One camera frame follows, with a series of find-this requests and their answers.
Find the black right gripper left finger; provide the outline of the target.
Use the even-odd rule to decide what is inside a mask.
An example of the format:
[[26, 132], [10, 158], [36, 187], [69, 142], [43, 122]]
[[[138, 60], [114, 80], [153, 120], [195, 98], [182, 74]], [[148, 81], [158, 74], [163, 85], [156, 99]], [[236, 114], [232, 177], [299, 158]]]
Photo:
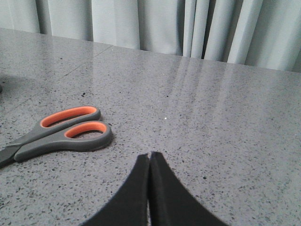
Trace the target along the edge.
[[109, 202], [84, 226], [146, 226], [149, 158], [139, 155], [128, 178]]

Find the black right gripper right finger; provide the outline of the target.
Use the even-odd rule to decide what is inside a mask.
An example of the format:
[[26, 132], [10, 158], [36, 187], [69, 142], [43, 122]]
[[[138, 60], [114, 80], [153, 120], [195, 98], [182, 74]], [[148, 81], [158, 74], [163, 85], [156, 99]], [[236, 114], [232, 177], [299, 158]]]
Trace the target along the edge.
[[162, 153], [150, 158], [149, 204], [153, 226], [224, 226], [174, 175]]

